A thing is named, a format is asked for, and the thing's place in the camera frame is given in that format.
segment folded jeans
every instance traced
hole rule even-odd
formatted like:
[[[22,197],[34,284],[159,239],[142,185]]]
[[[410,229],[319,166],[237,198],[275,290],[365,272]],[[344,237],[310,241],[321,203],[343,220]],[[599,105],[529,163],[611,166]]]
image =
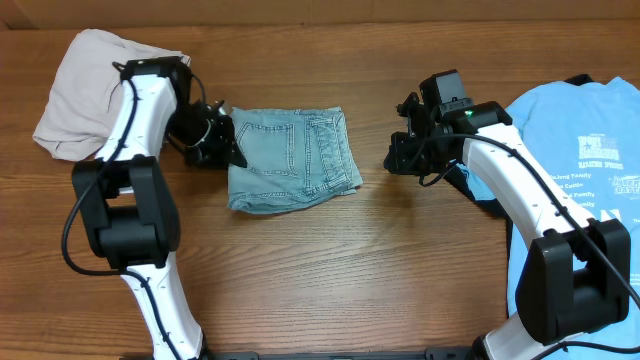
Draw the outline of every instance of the folded jeans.
[[[362,177],[353,161],[342,110],[234,108],[236,141],[247,168],[229,167],[229,207],[273,214],[355,193]]]

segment beige cloth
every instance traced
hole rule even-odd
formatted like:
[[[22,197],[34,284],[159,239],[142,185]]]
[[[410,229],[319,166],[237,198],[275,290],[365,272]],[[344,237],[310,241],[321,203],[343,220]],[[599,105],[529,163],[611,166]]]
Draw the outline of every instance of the beige cloth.
[[[84,30],[73,40],[56,73],[49,102],[33,139],[56,159],[85,159],[104,145],[122,104],[120,74],[111,62],[182,56],[122,39],[102,30]]]

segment wooden table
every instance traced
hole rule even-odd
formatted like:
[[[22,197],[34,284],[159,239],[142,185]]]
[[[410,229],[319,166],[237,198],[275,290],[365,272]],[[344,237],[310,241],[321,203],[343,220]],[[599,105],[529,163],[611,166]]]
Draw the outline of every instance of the wooden table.
[[[505,320],[504,221],[445,182],[422,189],[382,168],[395,105],[457,68],[476,102],[504,106],[587,72],[640,84],[640,22],[480,22],[115,30],[193,58],[210,99],[242,108],[347,115],[364,178],[356,195],[255,217],[227,209],[222,171],[161,167],[179,207],[178,262],[191,310],[216,351],[420,350],[468,345]],[[0,32],[0,358],[114,359],[151,351],[118,278],[73,273],[59,238],[72,164],[31,140],[76,31]],[[80,221],[72,255],[105,268]]]

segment black cable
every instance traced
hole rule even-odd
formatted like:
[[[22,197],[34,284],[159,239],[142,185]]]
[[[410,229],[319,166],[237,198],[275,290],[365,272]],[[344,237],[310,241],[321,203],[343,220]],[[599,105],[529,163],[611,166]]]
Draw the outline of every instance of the black cable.
[[[418,183],[422,187],[429,187],[431,185],[434,185],[438,181],[442,180],[443,177],[447,176],[447,174],[451,172],[451,170],[453,170],[453,168],[456,165],[458,165],[458,163],[460,163],[458,160],[451,161],[450,163],[447,164],[447,167],[445,167],[445,169],[438,174],[438,176],[434,177],[433,179],[431,179],[431,181],[429,181],[426,184],[424,183],[425,175],[420,175],[420,180],[418,181]]]
[[[415,164],[415,162],[417,161],[418,157],[424,150],[424,147],[427,143],[435,142],[443,139],[473,139],[473,140],[483,141],[506,151],[509,155],[518,159],[518,161],[520,161],[520,163],[529,171],[531,176],[533,176],[536,182],[540,185],[540,187],[545,192],[545,194],[549,197],[553,205],[558,209],[558,212],[560,213],[560,215],[562,215],[562,217],[564,217],[565,220],[567,220],[567,222],[571,224],[571,226],[576,230],[578,235],[585,240],[586,244],[589,246],[591,251],[593,251],[596,257],[609,269],[609,271],[611,271],[611,273],[613,273],[614,277],[618,279],[618,281],[622,284],[622,286],[624,286],[624,288],[629,293],[629,296],[633,299],[633,301],[636,303],[638,308],[640,308],[640,297],[638,297],[638,293],[633,289],[633,287],[629,284],[629,282],[627,282],[627,280],[618,271],[618,269],[616,269],[615,266],[613,266],[611,261],[609,261],[607,256],[602,252],[602,250],[600,250],[598,245],[596,245],[596,243],[589,237],[589,235],[584,231],[584,229],[575,221],[575,219],[571,215],[569,215],[567,208],[562,206],[562,203],[560,203],[560,200],[558,200],[558,198],[555,196],[553,191],[551,191],[549,186],[544,182],[540,174],[538,174],[536,169],[524,157],[522,157],[522,155],[520,155],[518,150],[512,149],[499,141],[496,141],[484,136],[469,135],[469,134],[446,134],[446,135],[425,138],[422,141],[422,144],[420,145],[418,153],[416,153],[416,155],[413,157],[409,166],[413,166]],[[543,351],[532,360],[540,360],[559,349],[564,349],[569,346],[586,347],[586,348],[603,350],[603,351],[608,351],[608,352],[618,353],[618,354],[640,353],[640,346],[636,346],[633,348],[619,348],[619,347],[613,347],[613,346],[584,342],[584,341],[561,341],[551,346],[547,350]]]
[[[114,63],[114,67],[116,69],[120,70],[118,68],[118,66],[116,66],[115,63]],[[169,349],[171,349],[171,353],[173,354],[173,356],[175,356],[176,360],[181,360],[180,354],[178,354],[178,350],[173,345],[173,342],[171,341],[171,339],[169,339],[169,334],[167,334],[167,332],[166,332],[166,330],[164,328],[164,325],[162,324],[162,319],[160,319],[160,312],[158,311],[158,305],[156,304],[156,300],[155,300],[155,298],[153,296],[153,292],[151,291],[151,288],[149,287],[149,283],[148,283],[147,279],[145,279],[144,277],[142,277],[141,275],[139,275],[137,273],[134,273],[134,272],[128,271],[128,270],[124,270],[124,271],[118,271],[118,270],[107,270],[107,271],[86,270],[86,269],[83,269],[80,266],[78,266],[76,263],[74,263],[73,260],[71,259],[71,256],[69,256],[68,240],[69,240],[69,232],[71,231],[71,225],[73,225],[73,220],[75,219],[76,215],[78,215],[78,211],[80,210],[80,206],[82,205],[82,203],[86,199],[87,194],[89,194],[89,191],[91,191],[91,189],[93,189],[93,187],[95,187],[98,184],[98,182],[100,181],[100,179],[102,178],[102,176],[104,175],[106,170],[109,169],[111,164],[116,160],[116,158],[118,157],[118,155],[120,154],[120,152],[124,148],[125,142],[127,140],[127,136],[129,135],[129,131],[131,130],[131,126],[133,124],[133,119],[135,118],[136,111],[138,109],[138,100],[140,100],[140,99],[138,98],[138,91],[137,91],[135,85],[133,84],[133,81],[131,81],[129,79],[129,80],[127,80],[127,82],[129,83],[129,86],[131,87],[131,90],[133,91],[133,107],[131,108],[131,114],[129,115],[129,119],[127,120],[127,125],[124,128],[124,131],[122,133],[122,137],[120,138],[120,140],[118,140],[118,145],[116,145],[116,148],[115,148],[113,154],[111,154],[109,159],[103,164],[103,166],[100,169],[100,171],[98,171],[98,174],[96,175],[95,179],[82,192],[82,194],[76,200],[76,203],[71,208],[71,212],[69,213],[69,216],[67,216],[67,221],[65,222],[64,229],[62,230],[62,240],[60,242],[60,247],[62,249],[62,257],[64,258],[64,261],[67,263],[67,265],[73,271],[77,272],[78,274],[87,275],[87,276],[128,275],[128,276],[132,276],[132,277],[136,278],[138,281],[140,281],[140,286],[142,286],[145,289],[145,291],[147,293],[147,297],[149,298],[149,303],[151,304],[151,309],[153,310],[153,316],[154,316],[154,318],[156,320],[156,323],[158,325],[158,329],[160,330],[160,334],[162,335],[162,340],[167,343],[167,346],[169,346]]]
[[[202,106],[207,106],[207,92],[204,90],[204,85],[202,84],[202,80],[200,80],[199,77],[196,76],[196,74],[191,74],[191,76],[193,76],[194,79],[196,79],[196,81],[198,82],[198,85],[200,85],[200,91],[202,92]]]
[[[202,107],[206,110],[206,109],[207,109],[207,106],[209,106],[209,105],[207,105],[207,91],[204,89],[204,84],[202,83],[202,80],[200,80],[200,78],[199,78],[199,77],[197,77],[195,74],[191,74],[191,76],[192,76],[194,79],[196,79],[196,81],[198,82],[198,85],[200,85],[200,93],[202,94],[202,95],[201,95],[201,98],[202,98]],[[169,142],[169,144],[170,144],[174,149],[176,149],[180,154],[182,154],[182,156],[184,156],[184,155],[185,155],[185,150],[184,150],[182,147],[180,147],[180,145],[176,142],[176,140],[175,140],[175,139],[173,139],[173,138],[171,137],[171,135],[169,134],[169,132],[167,132],[167,133],[165,134],[165,139],[167,139],[167,141]]]

